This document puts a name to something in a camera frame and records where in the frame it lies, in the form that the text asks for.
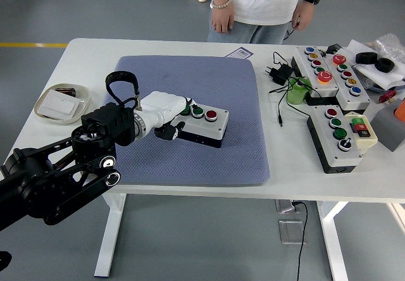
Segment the person's right hand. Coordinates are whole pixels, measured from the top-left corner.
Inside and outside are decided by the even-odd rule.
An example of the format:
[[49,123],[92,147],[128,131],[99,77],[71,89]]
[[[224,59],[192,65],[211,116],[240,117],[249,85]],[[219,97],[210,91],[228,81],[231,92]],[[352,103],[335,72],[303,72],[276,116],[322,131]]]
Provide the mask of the person's right hand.
[[234,7],[232,4],[224,8],[211,10],[211,26],[219,34],[227,34],[234,25]]

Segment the person's left hand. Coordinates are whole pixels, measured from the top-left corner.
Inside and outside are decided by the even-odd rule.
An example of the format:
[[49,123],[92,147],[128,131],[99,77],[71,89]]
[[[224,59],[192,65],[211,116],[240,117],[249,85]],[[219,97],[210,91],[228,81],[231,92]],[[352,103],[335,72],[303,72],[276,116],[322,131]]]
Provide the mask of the person's left hand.
[[301,1],[294,10],[292,28],[294,30],[305,30],[313,19],[314,9],[314,5]]

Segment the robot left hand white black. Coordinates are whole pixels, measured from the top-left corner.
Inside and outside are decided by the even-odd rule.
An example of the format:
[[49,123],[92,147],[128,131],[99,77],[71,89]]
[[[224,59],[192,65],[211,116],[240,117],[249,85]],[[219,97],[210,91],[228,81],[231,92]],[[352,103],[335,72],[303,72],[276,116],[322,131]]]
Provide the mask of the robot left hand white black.
[[134,109],[135,139],[143,139],[154,128],[155,136],[172,141],[177,138],[185,123],[172,126],[171,121],[187,106],[195,104],[192,98],[154,91],[140,101]]

